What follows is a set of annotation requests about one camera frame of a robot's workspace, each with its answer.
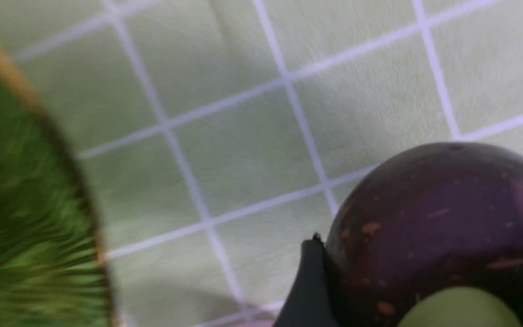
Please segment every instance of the mangosteen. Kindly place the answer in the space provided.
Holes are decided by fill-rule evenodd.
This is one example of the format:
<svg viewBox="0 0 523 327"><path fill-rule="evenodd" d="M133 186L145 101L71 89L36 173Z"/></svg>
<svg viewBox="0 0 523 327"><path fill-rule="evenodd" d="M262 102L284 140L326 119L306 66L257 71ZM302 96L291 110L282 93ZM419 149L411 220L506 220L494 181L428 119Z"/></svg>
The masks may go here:
<svg viewBox="0 0 523 327"><path fill-rule="evenodd" d="M390 158L340 207L326 269L343 327L395 327L451 287L493 295L523 324L523 156L434 143Z"/></svg>

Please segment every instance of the brown spot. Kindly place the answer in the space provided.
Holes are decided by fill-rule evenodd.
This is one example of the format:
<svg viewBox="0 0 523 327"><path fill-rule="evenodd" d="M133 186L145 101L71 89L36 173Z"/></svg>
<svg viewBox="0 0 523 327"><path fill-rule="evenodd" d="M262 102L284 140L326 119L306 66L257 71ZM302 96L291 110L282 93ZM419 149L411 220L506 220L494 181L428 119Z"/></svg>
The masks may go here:
<svg viewBox="0 0 523 327"><path fill-rule="evenodd" d="M350 229L348 228L345 228L343 231L342 231L342 234L340 234L341 238L343 240L346 240L347 238L350 238Z"/></svg>
<svg viewBox="0 0 523 327"><path fill-rule="evenodd" d="M377 230L379 230L382 227L382 225L378 222L368 222L363 225L361 228L361 232L363 234L374 234Z"/></svg>
<svg viewBox="0 0 523 327"><path fill-rule="evenodd" d="M376 304L376 309L378 310L378 312L386 316L394 315L396 312L395 307L393 307L391 303L383 301Z"/></svg>
<svg viewBox="0 0 523 327"><path fill-rule="evenodd" d="M486 265L487 269L507 269L507 268L517 268L523 265L523 259L503 259L494 261L493 263L488 263Z"/></svg>
<svg viewBox="0 0 523 327"><path fill-rule="evenodd" d="M448 213L449 210L450 210L449 208L443 208L441 210L435 211L434 213L428 214L427 218L434 218L434 217L442 216L442 215Z"/></svg>

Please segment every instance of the mangosteen skin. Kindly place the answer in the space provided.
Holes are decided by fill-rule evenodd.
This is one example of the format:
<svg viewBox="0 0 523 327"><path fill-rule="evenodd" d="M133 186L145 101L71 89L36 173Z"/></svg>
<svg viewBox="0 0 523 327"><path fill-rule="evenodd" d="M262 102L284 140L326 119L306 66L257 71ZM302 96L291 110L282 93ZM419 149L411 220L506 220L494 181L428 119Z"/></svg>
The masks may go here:
<svg viewBox="0 0 523 327"><path fill-rule="evenodd" d="M394 327L452 286L491 292L523 323L523 156L433 143L390 158L340 207L326 269L343 327Z"/></svg>

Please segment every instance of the light green tablecloth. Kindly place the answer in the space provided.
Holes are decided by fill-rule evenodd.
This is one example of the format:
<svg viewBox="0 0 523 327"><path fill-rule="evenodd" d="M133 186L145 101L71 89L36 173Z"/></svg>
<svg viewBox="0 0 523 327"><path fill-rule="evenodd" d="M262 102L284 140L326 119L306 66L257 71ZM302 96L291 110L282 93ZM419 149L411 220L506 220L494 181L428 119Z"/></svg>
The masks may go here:
<svg viewBox="0 0 523 327"><path fill-rule="evenodd" d="M523 0L0 0L136 327L280 308L299 244L413 145L523 153Z"/></svg>

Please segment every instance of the white grid line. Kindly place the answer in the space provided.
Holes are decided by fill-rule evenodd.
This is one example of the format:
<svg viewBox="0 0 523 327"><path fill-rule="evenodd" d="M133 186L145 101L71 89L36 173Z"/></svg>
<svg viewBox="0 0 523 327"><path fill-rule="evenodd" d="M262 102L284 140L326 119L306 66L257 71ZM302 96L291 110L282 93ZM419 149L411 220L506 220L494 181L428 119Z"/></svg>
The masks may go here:
<svg viewBox="0 0 523 327"><path fill-rule="evenodd" d="M481 9L487 8L488 6L494 4L498 1L501 1L501 0L471 0L471 2L468 2L461 6L456 6L452 9L447 10L444 13L438 14L438 16L434 16L434 17L430 18L429 25L434 26L434 25L439 25L441 23L446 23L447 21L457 19L461 16L469 15L470 13L473 13L476 10L481 10ZM347 62L349 60L353 60L359 56L367 54L380 47L383 47L383 46L392 44L394 42L400 41L402 39L405 39L407 37L413 36L413 35L415 35L415 33L419 32L419 31L420 31L419 25L417 25L417 24L408 25L398 31L394 31L394 32L388 33L386 35L383 35L382 37L379 37L378 39L367 41L366 43L355 46L355 47L351 48L350 50L342 52L341 54L336 54L335 56L326 58L326 60L323 60L322 62L319 62L317 64L311 64L305 68L302 68L301 70L299 70L297 72L290 73L290 78L293 82L299 81L303 78L312 76L314 74L317 74L319 72L322 72L324 70L337 66L339 64L343 64L344 62ZM129 145L129 144L135 143L137 141L142 141L145 138L154 136L155 134L158 134L158 131L160 129L177 128L178 126L181 126L183 124L188 124L189 122L191 122L193 120L205 118L206 116L209 116L210 114L214 114L216 112L225 110L227 108L231 108L242 102L248 101L259 95L262 95L263 93L267 93L269 91L274 91L275 89L278 89L279 87L282 87L282 86L284 86L284 81L282 79L272 80L267 83L263 83L261 85L253 87L252 89L249 89L242 93L232 95L226 99L222 99L222 100L214 102L210 105L202 106L195 110L191 110L185 114L181 114L177 117L170 118L167 121L166 126L161 125L161 124L156 125L156 126L151 126L150 128L147 128L146 131L141 130L139 132L129 134L127 136L121 137L114 141L110 141L108 143L102 144L99 147L85 150L83 153L81 153L79 155L79 157L81 159L89 159L91 157L95 157L96 155L102 155L108 151L112 151L112 149L117 149L120 146Z"/></svg>
<svg viewBox="0 0 523 327"><path fill-rule="evenodd" d="M444 74L441 69L439 57L435 50L433 36L431 35L431 31L429 29L429 22L425 16L423 0L413 0L413 7L415 8L415 13L417 13L417 21L421 29L421 35L423 36L425 49L427 50L427 56L429 58L429 64L431 66L431 71L433 72L433 77L435 79L435 84L439 93L439 99L441 100L444 115L449 126L449 132L451 133L453 139L458 140L461 137L461 132L459 131L459 127L457 127L457 119L453 114L451 100L449 99L449 92L447 90L447 86L445 85Z"/></svg>
<svg viewBox="0 0 523 327"><path fill-rule="evenodd" d="M256 315L263 314L264 312L272 312L272 311L281 310L282 306L284 306L284 301L277 301L277 302L273 302L270 304L265 304L264 306L261 306L261 307L251 308L247 312L249 313L249 315L251 315L253 317ZM206 323L200 323L198 325L194 325L193 327L218 327L218 326L226 325L227 323L239 321L239 319L243 319L243 316L239 313L236 313L236 314L226 315L224 317L214 319L214 320L208 321Z"/></svg>
<svg viewBox="0 0 523 327"><path fill-rule="evenodd" d="M119 18L133 15L143 9L149 8L149 6L156 3L156 0L129 0L124 4L114 5L113 13ZM52 37L42 40L39 43L28 46L23 50L19 50L11 56L14 62L26 62L51 52L65 44L71 43L75 40L79 40L86 35L89 35L99 29L107 27L110 24L111 17L107 12L101 12L96 16L83 21L79 24L73 25L68 29L53 35Z"/></svg>
<svg viewBox="0 0 523 327"><path fill-rule="evenodd" d="M523 114L521 114L520 116L516 116L512 119L505 120L504 122L500 122L498 124L493 124L491 126L488 126L487 128L477 130L476 132L471 132L469 134L465 134L465 135L461 136L461 140L479 141L480 139L483 139L485 137L494 136L494 135L497 135L497 134L507 131L507 130L519 128L522 125L523 125ZM370 173L374 168L376 168L376 166L367 167L367 168L359 170L355 173L347 174L340 178L336 178L336 179L332 180L331 183L340 185L340 184L344 184L345 182L351 182L352 180L356 180L358 178L364 177L366 174ZM261 306L259 308L253 308L253 309L251 309L251 311L256 312L256 314L254 314L254 315L257 315L257 314L261 314L261 313L267 312L267 311L279 310L283 306L283 304L284 304L283 301L274 302L274 303L267 304L265 306ZM224 317L221 317L218 319L214 319L214 320L208 321L206 323L201 323L199 325L195 325L194 327L217 327L217 326L224 325L227 323L236 322L239 319L242 319L242 314L236 313L236 314L227 315L227 316L224 316Z"/></svg>
<svg viewBox="0 0 523 327"><path fill-rule="evenodd" d="M324 169L324 166L322 166L320 154L318 153L318 149L316 148L316 144L314 143L314 138L311 135L310 126L304 114L304 110L301 107L300 99L296 93L296 90L293 87L292 78L290 77L290 73L286 68L284 56L282 54L282 51L280 50L280 45L278 44L278 40L276 39L276 34L274 33L274 29L271 26L270 19L267 16L266 7L263 3L263 0L253 0L253 4L256 7L257 16L259 16L261 25L264 29L264 33L266 33L267 41L269 42L270 49L272 51L272 54L274 55L274 61L278 66L278 71L280 72L282 80L284 81L284 87L288 95L288 100L290 102L290 105L292 106L294 114L296 115L296 119L301 129L301 134L304 137L304 141L306 142L306 146L312 159L312 164L314 165L314 170L318 175L320 184L322 185L324 194L326 195L328 207L330 208L330 212L334 217L336 215L336 211L338 211L338 205L336 205L336 198L334 197L334 193L332 192L332 190L328 187L328 177L326 176L326 170Z"/></svg>
<svg viewBox="0 0 523 327"><path fill-rule="evenodd" d="M523 125L523 114L516 116L515 118L505 120L498 124L493 124L486 128L479 129L475 132L471 132L462 137L464 141L473 141L474 139L484 139L488 136L496 135L507 130L515 129Z"/></svg>
<svg viewBox="0 0 523 327"><path fill-rule="evenodd" d="M112 0L102 0L102 4L104 5L106 11L109 14L110 23L116 30L118 38L122 43L123 50L128 56L128 59L133 66L133 70L137 75L137 78L141 82L141 85L143 85L143 90L145 91L145 94L147 95L147 98L151 103L154 115L156 116L158 122L161 125L167 126L167 117L162 102L158 97L158 93L154 88L154 85L151 81L151 77L147 72L147 68L145 67L143 59L141 58L140 54L136 49L136 46L133 43L130 33L126 29L124 23L120 20L120 16L118 15L118 8L114 6ZM226 277L230 292L234 296L235 301L239 304L241 312L244 312L248 308L245 305L243 293L241 292L241 289L237 282L237 278L235 277L235 273L231 269L230 260L223 247L223 244L216 230L214 229L214 225L210 222L211 219L209 209L207 208L205 201L203 200L201 191L199 190L199 184L197 183L197 179L195 178L195 176L193 176L193 173L191 172L191 165L189 164L189 161L187 161L187 158L183 154L183 149L181 148L181 145L177 137L174 135L173 131L169 128L164 128L163 134L165 136L166 141L168 142L169 147L171 148L173 157L177 162L177 166L180 168L181 174L185 179L185 182L187 183L187 188L189 188L191 199L197 207L199 217L201 218L201 221L206 225L206 232L209 238L209 242L211 243L214 254L218 258L218 261L222 266L222 271L224 276Z"/></svg>
<svg viewBox="0 0 523 327"><path fill-rule="evenodd" d="M486 137L497 135L501 132L505 132L507 130L512 130L519 128L520 126L523 126L523 114L520 116L516 116L512 119L505 120L503 122L500 122L498 124L490 125L486 128L479 129L475 132L471 132L468 134L464 134L461 136L461 140L463 141L480 141L481 139L485 139ZM340 186L346 183L353 182L355 180L359 180L372 172L377 165L372 165L360 170L357 170L355 172L345 174L343 176L340 176L338 178L334 178L328 183L328 188L336 188L336 186ZM323 191L323 186L321 184L316 184L312 186L311 188L304 188L303 190L294 191L292 193L287 193L284 195L280 195L275 198L267 199L264 201L261 201L259 203L249 205L247 207L237 209L235 211L231 211L229 213L224 213L220 216L217 216L215 218L211 219L211 223L213 225L220 225L222 223L230 222L234 219L239 219L241 217L245 217L247 215L251 215L253 213L259 213L260 211L268 210L274 207L277 207L278 205L290 203L293 201L296 201L298 199L302 199L305 197L308 197L310 195L319 193L320 191ZM116 259L119 257L123 257L125 255L129 255L138 251L145 250L147 248L156 246L158 244L162 244L165 242L168 242L170 240L174 240L176 238L182 238L183 236L187 236L189 234L193 234L195 232L199 232L201 230L204 230L207 228L207 225L204 222L199 222L193 225L189 225L183 228L179 228L177 230L174 230L172 232L168 232L165 234L161 234L159 236L155 236L154 238L149 238L148 240L143 240L141 242L133 243L128 246L124 246L122 248L118 248L116 250L108 252L108 259Z"/></svg>

